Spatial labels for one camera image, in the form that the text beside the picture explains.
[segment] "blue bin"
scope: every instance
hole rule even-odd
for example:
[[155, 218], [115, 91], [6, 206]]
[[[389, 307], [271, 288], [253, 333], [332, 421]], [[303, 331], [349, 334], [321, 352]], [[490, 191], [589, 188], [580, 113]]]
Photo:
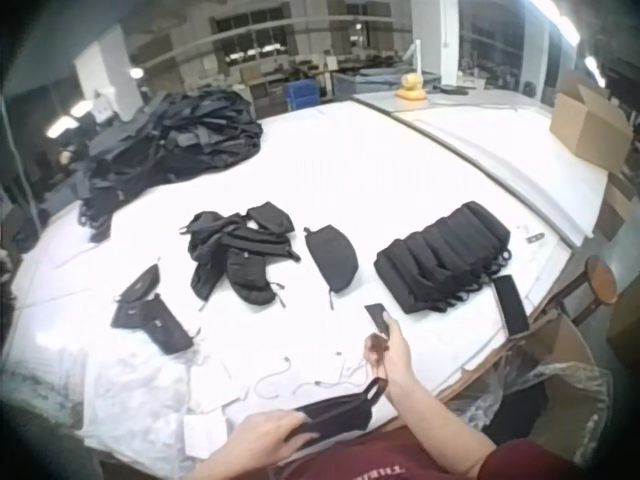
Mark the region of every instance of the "blue bin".
[[289, 110], [301, 110], [320, 105], [320, 88], [313, 79], [287, 83], [284, 86], [284, 94]]

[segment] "fluorescent light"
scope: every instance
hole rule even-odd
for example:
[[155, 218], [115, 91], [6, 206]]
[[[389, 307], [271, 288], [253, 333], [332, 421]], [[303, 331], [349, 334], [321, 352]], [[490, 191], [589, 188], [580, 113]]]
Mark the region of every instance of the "fluorescent light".
[[560, 30], [562, 36], [566, 38], [567, 42], [569, 42], [572, 46], [575, 47], [578, 43], [580, 43], [580, 33], [578, 32], [578, 29], [575, 27], [575, 25], [571, 23], [571, 20], [569, 20], [567, 17], [560, 17], [556, 22], [556, 25], [558, 25], [558, 29]]
[[587, 66], [587, 68], [589, 70], [591, 70], [591, 72], [595, 72], [598, 71], [598, 62], [596, 62], [596, 59], [593, 57], [587, 57], [584, 59], [584, 64]]
[[76, 128], [78, 125], [80, 124], [73, 118], [65, 115], [64, 117], [60, 117], [56, 123], [49, 127], [49, 130], [47, 130], [47, 137], [57, 138], [67, 128]]
[[144, 77], [144, 70], [139, 67], [134, 67], [129, 70], [129, 75], [131, 75], [131, 78], [138, 80], [139, 78]]
[[93, 102], [91, 100], [80, 100], [71, 108], [71, 115], [80, 118], [92, 108]]
[[533, 3], [538, 10], [540, 10], [545, 17], [551, 20], [553, 23], [557, 23], [560, 18], [560, 10], [556, 7], [556, 4], [551, 0], [529, 0]]
[[279, 50], [280, 44], [279, 43], [272, 43], [271, 45], [265, 45], [264, 47], [262, 47], [262, 51], [263, 52], [272, 52], [273, 50]]
[[589, 56], [584, 59], [584, 64], [587, 66], [589, 71], [593, 73], [593, 76], [596, 77], [596, 82], [598, 82], [600, 88], [604, 88], [607, 84], [607, 81], [600, 73], [600, 69], [598, 68], [598, 62], [596, 62], [596, 59], [592, 56]]

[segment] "person's left hand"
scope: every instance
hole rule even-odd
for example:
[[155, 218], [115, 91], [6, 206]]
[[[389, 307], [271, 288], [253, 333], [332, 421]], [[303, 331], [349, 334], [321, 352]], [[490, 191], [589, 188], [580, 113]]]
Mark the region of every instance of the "person's left hand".
[[193, 478], [234, 477], [275, 465], [318, 436], [316, 433], [301, 433], [285, 441], [294, 428], [308, 421], [304, 413], [289, 410], [249, 415], [231, 434], [227, 443], [200, 466], [203, 467], [199, 468], [200, 472], [196, 472], [202, 475], [206, 470], [210, 476], [195, 475]]

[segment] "red shirt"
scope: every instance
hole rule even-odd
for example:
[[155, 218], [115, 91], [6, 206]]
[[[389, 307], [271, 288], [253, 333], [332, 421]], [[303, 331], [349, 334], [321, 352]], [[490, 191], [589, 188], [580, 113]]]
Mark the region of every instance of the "red shirt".
[[[484, 461], [479, 480], [565, 480], [579, 477], [572, 463], [529, 440], [498, 447]], [[376, 433], [338, 444], [294, 462], [282, 471], [283, 480], [372, 480], [462, 478], [443, 470], [408, 428]]]

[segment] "wooden stool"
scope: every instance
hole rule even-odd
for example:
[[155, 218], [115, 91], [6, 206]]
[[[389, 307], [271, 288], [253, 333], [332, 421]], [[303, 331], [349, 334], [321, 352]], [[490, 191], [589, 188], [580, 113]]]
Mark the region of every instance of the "wooden stool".
[[584, 271], [553, 295], [545, 305], [544, 311], [559, 308], [568, 317], [564, 301], [585, 283], [593, 292], [594, 299], [572, 320], [576, 326], [589, 318], [600, 305], [612, 305], [618, 300], [618, 285], [609, 265], [597, 255], [592, 255], [587, 258]]

